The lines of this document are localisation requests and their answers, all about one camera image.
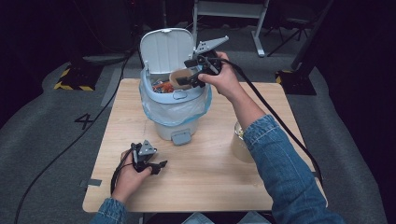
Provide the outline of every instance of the plastic bag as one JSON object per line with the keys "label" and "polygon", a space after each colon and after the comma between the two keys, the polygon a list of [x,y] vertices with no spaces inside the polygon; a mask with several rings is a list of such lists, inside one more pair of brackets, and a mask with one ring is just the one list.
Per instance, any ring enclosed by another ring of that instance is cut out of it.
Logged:
{"label": "plastic bag", "polygon": [[168,127],[175,127],[200,118],[209,110],[212,103],[212,90],[209,84],[205,85],[205,90],[199,97],[175,104],[161,104],[152,100],[147,95],[142,81],[140,81],[139,90],[146,116],[152,121]]}

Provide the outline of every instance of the denim jacket sleeve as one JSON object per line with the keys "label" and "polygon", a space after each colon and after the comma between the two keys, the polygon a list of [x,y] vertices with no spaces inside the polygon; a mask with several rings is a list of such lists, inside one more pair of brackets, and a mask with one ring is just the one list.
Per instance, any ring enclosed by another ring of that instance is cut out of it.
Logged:
{"label": "denim jacket sleeve", "polygon": [[119,201],[107,198],[91,220],[91,224],[121,224],[126,222],[126,208]]}
{"label": "denim jacket sleeve", "polygon": [[277,223],[344,223],[327,209],[311,170],[271,115],[247,127],[244,141],[274,201]]}

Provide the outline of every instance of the black cable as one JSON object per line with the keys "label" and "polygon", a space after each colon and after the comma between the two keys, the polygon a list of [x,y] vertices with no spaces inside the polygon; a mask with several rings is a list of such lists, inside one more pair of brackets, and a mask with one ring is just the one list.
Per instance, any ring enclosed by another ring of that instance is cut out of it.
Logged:
{"label": "black cable", "polygon": [[131,58],[132,53],[129,54],[129,57],[127,57],[124,61],[124,63],[122,64],[122,68],[121,68],[121,75],[120,75],[120,79],[119,79],[119,84],[117,85],[117,88],[114,90],[111,98],[107,101],[106,105],[102,108],[102,110],[99,112],[99,114],[94,118],[94,120],[90,123],[90,125],[87,126],[87,128],[68,146],[66,147],[61,153],[59,153],[36,177],[35,179],[31,182],[31,184],[29,185],[29,187],[27,188],[27,190],[23,193],[23,196],[20,200],[20,203],[18,205],[18,209],[15,215],[15,219],[14,219],[14,224],[18,223],[18,218],[21,212],[21,208],[23,205],[23,201],[26,198],[27,194],[29,193],[30,189],[32,188],[32,186],[35,184],[35,182],[38,180],[38,178],[40,176],[42,176],[50,167],[53,163],[55,163],[70,147],[72,147],[90,128],[91,126],[99,119],[99,117],[102,115],[102,113],[105,111],[105,109],[108,107],[108,105],[111,103],[111,101],[113,100],[114,96],[117,93],[117,90],[119,89],[120,86],[120,82],[123,79],[123,72],[125,69],[125,65],[128,63],[128,60]]}
{"label": "black cable", "polygon": [[76,3],[75,0],[73,0],[73,3],[79,13],[79,15],[81,16],[81,18],[84,20],[84,23],[87,25],[88,29],[91,31],[91,34],[93,35],[93,37],[98,41],[98,43],[105,49],[114,52],[114,53],[125,53],[125,51],[131,51],[134,49],[134,47],[131,47],[130,49],[127,49],[125,51],[119,51],[116,49],[112,49],[110,47],[108,47],[107,45],[105,45],[100,39],[99,37],[96,35],[96,33],[93,31],[93,29],[91,28],[90,24],[88,23],[87,19],[85,18],[84,14],[82,13],[81,9],[79,8],[78,4]]}
{"label": "black cable", "polygon": [[122,157],[122,159],[121,159],[121,161],[120,161],[120,164],[117,166],[116,170],[115,170],[114,173],[113,173],[113,176],[111,177],[111,182],[110,182],[110,195],[113,194],[113,191],[114,191],[114,189],[116,188],[116,182],[117,182],[117,179],[119,178],[120,170],[121,170],[122,168],[124,168],[125,166],[127,166],[127,165],[132,165],[132,163],[125,164],[125,165],[124,165],[124,163],[125,163],[126,158],[128,157],[128,155],[129,155],[130,153],[132,153],[132,151],[134,150],[134,146],[135,146],[135,144],[132,144],[132,145],[131,145],[131,148],[130,148],[130,149],[125,153],[125,155]]}
{"label": "black cable", "polygon": [[143,63],[143,56],[142,56],[142,51],[140,49],[140,46],[137,47],[137,53],[139,54],[139,62],[140,62],[140,66],[143,68],[145,68],[145,64]]}
{"label": "black cable", "polygon": [[318,179],[320,182],[320,185],[323,187],[323,178],[321,175],[321,171],[319,169],[318,163],[315,160],[315,158],[312,156],[312,154],[306,149],[306,147],[298,140],[298,138],[291,132],[289,127],[283,122],[283,120],[279,117],[279,115],[275,112],[275,110],[265,101],[265,99],[262,97],[260,92],[256,89],[256,87],[253,85],[253,83],[248,79],[248,77],[245,75],[243,72],[242,68],[236,65],[235,63],[232,63],[226,59],[222,58],[208,58],[208,60],[220,60],[222,62],[225,62],[233,67],[238,74],[246,81],[246,83],[249,85],[249,87],[256,93],[257,97],[259,97],[260,101],[265,105],[265,107],[268,108],[268,110],[271,112],[271,114],[276,118],[276,120],[279,122],[279,124],[285,129],[285,131],[289,134],[289,136],[294,140],[295,143],[305,152],[305,154],[309,157],[309,159],[312,161],[312,164],[314,165],[315,171],[318,173]]}

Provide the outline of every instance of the finger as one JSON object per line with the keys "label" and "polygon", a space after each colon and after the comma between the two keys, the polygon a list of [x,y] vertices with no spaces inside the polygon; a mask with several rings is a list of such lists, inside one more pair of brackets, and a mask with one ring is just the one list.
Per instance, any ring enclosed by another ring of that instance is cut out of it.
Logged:
{"label": "finger", "polygon": [[218,54],[219,58],[225,59],[225,60],[229,60],[228,55],[222,51],[216,51],[216,53]]}
{"label": "finger", "polygon": [[139,173],[139,175],[142,176],[143,179],[151,175],[152,167],[148,166],[146,169],[144,169],[142,172]]}
{"label": "finger", "polygon": [[128,157],[125,159],[124,163],[125,162],[131,163],[132,159],[133,159],[133,156],[132,156],[132,152],[130,152],[130,150],[123,151],[121,153],[121,158],[120,159],[122,160],[125,157],[126,153],[129,153],[129,154],[128,154]]}
{"label": "finger", "polygon": [[201,81],[203,81],[205,83],[209,83],[209,84],[214,84],[214,82],[216,82],[216,80],[214,79],[214,76],[210,76],[208,74],[200,74],[198,76],[198,79],[200,79]]}

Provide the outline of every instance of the wrist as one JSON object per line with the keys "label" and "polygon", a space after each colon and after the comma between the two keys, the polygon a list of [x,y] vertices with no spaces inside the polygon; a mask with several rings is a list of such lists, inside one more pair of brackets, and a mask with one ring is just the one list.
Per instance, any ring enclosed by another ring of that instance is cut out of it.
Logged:
{"label": "wrist", "polygon": [[232,104],[238,103],[246,99],[248,94],[245,92],[244,88],[241,85],[233,85],[230,86],[227,91],[220,92],[223,94]]}
{"label": "wrist", "polygon": [[239,91],[234,91],[227,99],[232,105],[243,105],[251,100],[250,96],[242,88]]}
{"label": "wrist", "polygon": [[111,198],[119,201],[120,203],[126,204],[129,197],[126,197],[122,193],[118,193],[117,191],[114,190],[113,194],[111,194]]}
{"label": "wrist", "polygon": [[245,130],[252,122],[265,115],[265,112],[247,93],[234,98],[231,103],[242,130]]}

